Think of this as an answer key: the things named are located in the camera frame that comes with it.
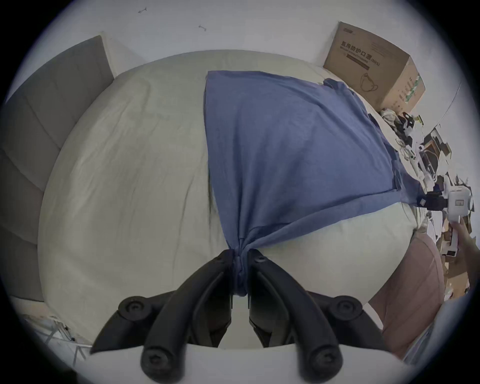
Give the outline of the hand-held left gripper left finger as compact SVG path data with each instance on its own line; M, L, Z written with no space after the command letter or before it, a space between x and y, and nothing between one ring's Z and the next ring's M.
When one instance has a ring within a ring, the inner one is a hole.
M123 299L91 354L142 347L140 367L149 379L179 381L186 344L217 347L231 323L234 255L222 251L174 291Z

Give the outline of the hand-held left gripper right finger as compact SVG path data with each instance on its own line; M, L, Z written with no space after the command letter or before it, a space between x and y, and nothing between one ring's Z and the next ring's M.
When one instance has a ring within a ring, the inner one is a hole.
M339 374L340 345L389 352L358 299L307 291L256 249L248 252L248 267L250 325L264 348L296 345L305 381L329 381Z

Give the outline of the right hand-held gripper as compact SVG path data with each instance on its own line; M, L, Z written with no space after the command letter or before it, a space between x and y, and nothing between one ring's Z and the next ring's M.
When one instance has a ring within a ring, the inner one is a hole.
M416 207L443 211L446 214L448 232L451 232L451 235L449 240L442 241L441 255L456 257L459 249L459 232L452 227L452 223L459 223L461 218L471 212L471 190L465 185L444 184L443 190L437 198L435 191L418 194Z

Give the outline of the person's right hand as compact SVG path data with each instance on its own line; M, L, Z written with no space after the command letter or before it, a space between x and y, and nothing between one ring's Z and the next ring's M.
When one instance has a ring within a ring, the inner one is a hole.
M471 237L463 217L457 221L450 221L449 225L457 232L459 249L466 251L475 245L475 240Z

